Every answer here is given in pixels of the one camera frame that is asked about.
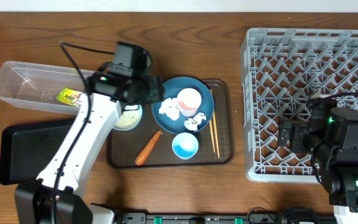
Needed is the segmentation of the dark blue plate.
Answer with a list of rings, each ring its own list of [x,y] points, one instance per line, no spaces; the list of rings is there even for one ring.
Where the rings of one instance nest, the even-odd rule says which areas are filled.
[[[189,131],[185,128],[184,122],[188,119],[188,117],[183,116],[181,113],[179,118],[176,121],[170,119],[166,114],[160,114],[159,109],[161,106],[161,102],[152,103],[152,113],[156,120],[156,122],[160,125],[160,127],[169,133],[180,134],[180,133],[197,133],[201,131],[203,128],[209,125],[209,121],[213,116],[214,111],[214,99],[211,95],[209,88],[205,85],[205,83],[190,77],[176,77],[169,79],[163,83],[163,87],[165,89],[164,99],[167,98],[176,98],[179,92],[185,88],[194,88],[201,95],[201,105],[198,108],[197,112],[202,112],[206,115],[206,120],[202,120],[201,124],[198,125],[197,131]]]

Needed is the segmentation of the white tissue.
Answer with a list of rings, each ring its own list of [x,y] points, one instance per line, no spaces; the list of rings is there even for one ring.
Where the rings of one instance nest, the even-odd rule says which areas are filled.
[[[189,131],[197,131],[198,126],[202,123],[203,120],[206,120],[206,115],[202,112],[199,112],[194,117],[188,118],[184,122],[185,128]]]
[[[176,121],[180,117],[177,98],[167,98],[162,101],[158,112],[160,114],[166,114],[172,121]]]

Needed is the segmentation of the light blue bowl with rice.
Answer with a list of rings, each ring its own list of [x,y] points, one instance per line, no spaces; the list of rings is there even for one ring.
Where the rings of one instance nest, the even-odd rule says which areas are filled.
[[[119,131],[127,131],[135,128],[142,118],[141,105],[127,105],[122,112],[118,122],[114,125],[114,129]]]

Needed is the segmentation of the pink cup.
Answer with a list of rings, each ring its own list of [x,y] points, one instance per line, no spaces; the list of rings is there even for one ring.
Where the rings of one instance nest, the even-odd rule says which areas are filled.
[[[192,117],[200,107],[202,98],[200,93],[194,88],[185,88],[177,95],[177,101],[180,113],[183,116]]]

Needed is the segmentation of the small light blue cup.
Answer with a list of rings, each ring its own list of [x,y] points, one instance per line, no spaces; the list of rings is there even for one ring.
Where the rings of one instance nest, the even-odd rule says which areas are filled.
[[[182,160],[191,159],[198,152],[198,148],[197,138],[190,133],[180,133],[173,138],[172,150]]]

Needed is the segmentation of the green snack wrapper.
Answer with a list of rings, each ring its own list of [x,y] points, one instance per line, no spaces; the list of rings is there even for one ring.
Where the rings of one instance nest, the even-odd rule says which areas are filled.
[[[57,95],[57,100],[70,106],[80,107],[83,102],[83,93],[81,91],[64,88]]]

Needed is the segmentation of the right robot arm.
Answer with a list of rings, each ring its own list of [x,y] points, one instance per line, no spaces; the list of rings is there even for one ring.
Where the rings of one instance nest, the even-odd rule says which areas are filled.
[[[308,153],[336,221],[358,223],[358,110],[339,107],[337,98],[339,95],[308,99],[309,121],[282,119],[278,145]]]

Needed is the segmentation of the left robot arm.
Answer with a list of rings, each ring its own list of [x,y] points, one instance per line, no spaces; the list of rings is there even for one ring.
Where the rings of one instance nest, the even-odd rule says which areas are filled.
[[[121,77],[95,72],[86,98],[58,151],[34,182],[20,183],[15,203],[20,223],[113,223],[115,212],[83,201],[91,168],[127,105],[163,100],[158,76]]]

